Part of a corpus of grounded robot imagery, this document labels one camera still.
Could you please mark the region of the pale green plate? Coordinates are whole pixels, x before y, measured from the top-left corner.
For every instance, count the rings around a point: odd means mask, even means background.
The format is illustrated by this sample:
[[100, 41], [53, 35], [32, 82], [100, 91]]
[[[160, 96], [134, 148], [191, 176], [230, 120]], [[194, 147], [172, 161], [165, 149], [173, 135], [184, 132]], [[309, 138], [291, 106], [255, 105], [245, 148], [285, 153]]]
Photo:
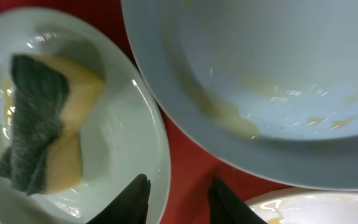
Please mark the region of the pale green plate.
[[88, 23], [60, 11], [25, 7], [0, 14], [0, 156], [10, 144], [14, 54], [66, 58], [106, 82], [81, 128], [83, 178], [76, 187], [27, 196], [0, 177], [0, 223], [87, 223], [139, 174], [151, 183], [148, 223], [158, 223], [170, 191], [168, 139], [156, 103], [123, 52]]

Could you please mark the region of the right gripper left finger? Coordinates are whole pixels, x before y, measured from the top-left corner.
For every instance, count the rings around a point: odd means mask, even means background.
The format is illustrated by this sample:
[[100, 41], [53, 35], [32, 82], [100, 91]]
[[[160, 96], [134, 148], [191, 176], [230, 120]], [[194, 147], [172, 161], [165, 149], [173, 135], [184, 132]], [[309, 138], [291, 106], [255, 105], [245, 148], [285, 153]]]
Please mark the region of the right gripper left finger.
[[139, 174], [87, 224], [146, 224], [150, 190], [150, 180], [145, 174]]

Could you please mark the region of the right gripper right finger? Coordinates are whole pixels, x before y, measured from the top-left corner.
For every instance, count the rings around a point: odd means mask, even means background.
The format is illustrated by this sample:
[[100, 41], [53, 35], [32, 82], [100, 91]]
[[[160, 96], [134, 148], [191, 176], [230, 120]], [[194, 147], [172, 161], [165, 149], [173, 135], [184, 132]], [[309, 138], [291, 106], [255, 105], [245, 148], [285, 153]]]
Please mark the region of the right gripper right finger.
[[267, 224], [219, 177], [208, 191], [210, 224]]

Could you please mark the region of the yellow green sponge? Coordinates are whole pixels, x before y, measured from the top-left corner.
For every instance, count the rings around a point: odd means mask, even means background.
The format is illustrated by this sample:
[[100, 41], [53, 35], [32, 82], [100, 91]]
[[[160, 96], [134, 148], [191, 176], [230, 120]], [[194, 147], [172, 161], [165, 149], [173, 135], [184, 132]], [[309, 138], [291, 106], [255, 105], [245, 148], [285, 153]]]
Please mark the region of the yellow green sponge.
[[0, 177], [25, 193], [52, 194], [82, 177], [80, 129], [104, 80], [70, 60], [15, 54], [11, 145], [0, 158]]

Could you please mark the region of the light blue plate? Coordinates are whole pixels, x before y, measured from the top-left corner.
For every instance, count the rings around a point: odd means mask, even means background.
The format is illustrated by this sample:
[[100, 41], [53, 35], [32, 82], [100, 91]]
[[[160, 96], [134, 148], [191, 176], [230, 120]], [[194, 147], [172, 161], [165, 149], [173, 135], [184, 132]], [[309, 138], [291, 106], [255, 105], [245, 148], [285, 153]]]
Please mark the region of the light blue plate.
[[246, 173], [358, 191], [358, 0], [121, 3], [168, 117]]

